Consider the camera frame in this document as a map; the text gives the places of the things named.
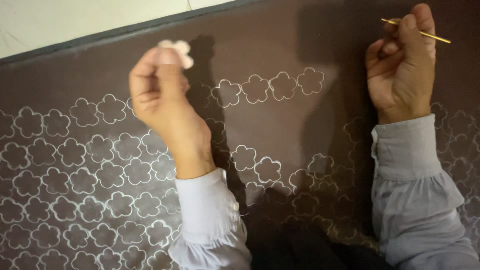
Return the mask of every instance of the shirt cuff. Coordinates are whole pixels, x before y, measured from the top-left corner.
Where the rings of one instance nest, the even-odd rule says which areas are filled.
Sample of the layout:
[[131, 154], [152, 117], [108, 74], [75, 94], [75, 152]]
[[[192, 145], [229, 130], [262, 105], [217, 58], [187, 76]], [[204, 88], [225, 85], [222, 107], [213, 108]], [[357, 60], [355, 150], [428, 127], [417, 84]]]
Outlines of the shirt cuff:
[[372, 156], [378, 176], [389, 180], [423, 179], [437, 175], [435, 115], [385, 125], [372, 131]]
[[224, 169], [194, 179], [175, 179], [175, 185], [185, 241], [205, 245], [241, 227], [239, 204], [227, 188]]

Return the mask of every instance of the pink object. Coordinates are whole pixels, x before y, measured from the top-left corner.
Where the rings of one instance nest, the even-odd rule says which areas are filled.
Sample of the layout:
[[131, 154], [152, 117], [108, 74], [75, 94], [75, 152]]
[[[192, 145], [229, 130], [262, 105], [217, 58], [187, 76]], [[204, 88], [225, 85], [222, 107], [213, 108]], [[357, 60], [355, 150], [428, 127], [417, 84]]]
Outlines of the pink object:
[[171, 40], [162, 40], [158, 43], [159, 48], [174, 49], [180, 57], [181, 64], [184, 69], [189, 69], [193, 66], [193, 59], [188, 55], [190, 51], [190, 45], [183, 40], [177, 40], [173, 42]]

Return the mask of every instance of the wooden skewer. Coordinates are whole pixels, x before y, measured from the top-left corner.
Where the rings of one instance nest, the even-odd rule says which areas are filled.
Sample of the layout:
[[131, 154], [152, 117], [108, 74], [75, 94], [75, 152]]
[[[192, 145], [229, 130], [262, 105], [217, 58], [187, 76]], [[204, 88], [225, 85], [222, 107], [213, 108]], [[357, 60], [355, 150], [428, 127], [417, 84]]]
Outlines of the wooden skewer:
[[[395, 21], [391, 21], [391, 20], [387, 20], [387, 19], [382, 19], [382, 21], [387, 22], [387, 23], [389, 23], [389, 24], [398, 25], [398, 23], [395, 22]], [[424, 35], [424, 36], [431, 37], [431, 38], [435, 38], [435, 39], [437, 39], [437, 40], [439, 40], [439, 41], [443, 41], [443, 42], [446, 42], [446, 43], [452, 43], [450, 40], [448, 40], [448, 39], [446, 39], [446, 38], [443, 38], [443, 37], [437, 37], [437, 36], [430, 35], [430, 34], [427, 34], [427, 33], [425, 33], [425, 32], [422, 32], [422, 31], [420, 31], [420, 33], [421, 33], [422, 35]]]

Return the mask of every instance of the brown fabric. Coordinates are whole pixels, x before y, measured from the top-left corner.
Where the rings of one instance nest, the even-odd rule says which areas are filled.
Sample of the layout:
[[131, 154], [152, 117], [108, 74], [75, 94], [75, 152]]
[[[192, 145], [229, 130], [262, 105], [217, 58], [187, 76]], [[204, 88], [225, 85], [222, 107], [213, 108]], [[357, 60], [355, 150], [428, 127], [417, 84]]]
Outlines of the brown fabric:
[[[172, 267], [174, 162], [129, 109], [127, 77], [166, 38], [192, 47], [189, 99], [214, 132], [253, 250], [274, 229], [306, 226], [376, 246], [363, 56], [380, 18], [413, 4], [266, 1], [1, 66], [1, 268]], [[431, 4], [438, 35], [452, 40], [437, 45], [439, 157], [467, 199], [459, 211], [478, 250], [479, 3]]]

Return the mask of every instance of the dark border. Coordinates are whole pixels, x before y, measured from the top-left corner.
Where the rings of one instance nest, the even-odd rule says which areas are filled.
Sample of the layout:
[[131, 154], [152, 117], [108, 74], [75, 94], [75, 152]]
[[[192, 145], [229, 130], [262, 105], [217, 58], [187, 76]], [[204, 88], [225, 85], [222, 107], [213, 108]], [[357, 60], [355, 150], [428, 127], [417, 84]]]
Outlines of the dark border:
[[153, 32], [163, 27], [171, 26], [172, 24], [181, 22], [186, 19], [201, 16], [207, 13], [223, 11], [235, 7], [239, 7], [248, 3], [258, 2], [263, 0], [234, 0], [231, 2], [219, 4], [216, 6], [205, 7], [197, 10], [182, 12], [178, 14], [169, 15], [166, 17], [134, 24], [127, 25], [119, 28], [114, 28], [100, 33], [87, 35], [84, 37], [75, 38], [69, 41], [49, 45], [46, 47], [14, 54], [0, 59], [0, 66], [14, 63], [32, 60], [33, 58], [50, 55], [52, 53], [67, 53], [69, 49], [81, 47], [86, 49], [92, 46], [111, 43], [118, 40], [126, 39], [134, 35]]

